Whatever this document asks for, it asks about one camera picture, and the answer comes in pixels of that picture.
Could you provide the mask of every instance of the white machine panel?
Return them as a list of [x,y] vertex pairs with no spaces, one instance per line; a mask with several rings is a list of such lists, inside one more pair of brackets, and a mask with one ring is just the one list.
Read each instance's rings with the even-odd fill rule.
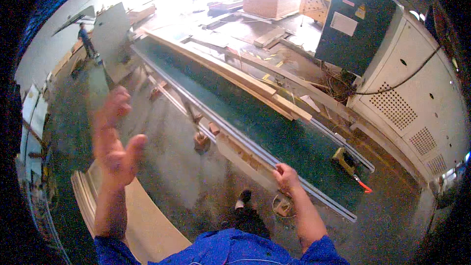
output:
[[[359,92],[389,89],[413,74],[438,47],[429,32],[398,9]],[[469,148],[459,83],[442,50],[411,79],[347,104],[388,137],[430,181],[453,168]]]

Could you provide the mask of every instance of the person in blue shirt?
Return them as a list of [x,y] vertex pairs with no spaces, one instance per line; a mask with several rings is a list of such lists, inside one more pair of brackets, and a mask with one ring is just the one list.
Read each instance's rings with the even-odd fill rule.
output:
[[[99,264],[139,264],[123,242],[127,225],[124,187],[135,177],[147,138],[143,134],[134,136],[124,148],[115,128],[117,120],[131,110],[130,97],[124,87],[115,88],[95,118],[94,154],[103,174],[95,215]],[[301,259],[292,258],[288,251],[270,240],[260,216],[245,205],[250,200],[250,191],[243,191],[235,206],[234,227],[203,233],[191,246],[159,264],[348,264],[337,254],[296,171],[286,164],[276,167],[273,175],[281,191],[291,195],[296,209],[297,234],[304,254]]]
[[93,47],[93,43],[91,43],[90,37],[88,36],[87,30],[85,29],[84,23],[80,23],[80,30],[77,39],[81,40],[83,46],[85,46],[85,51],[87,52],[88,58],[92,59],[98,56],[97,51]]

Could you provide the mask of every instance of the green mat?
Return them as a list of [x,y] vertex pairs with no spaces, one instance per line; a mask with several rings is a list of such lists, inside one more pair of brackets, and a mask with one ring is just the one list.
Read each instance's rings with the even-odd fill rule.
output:
[[[175,56],[149,37],[136,48],[199,101],[229,122],[334,201],[355,212],[364,189],[330,159],[339,145],[315,126],[289,121],[220,75],[184,56]],[[369,170],[360,164],[357,175],[367,184]]]

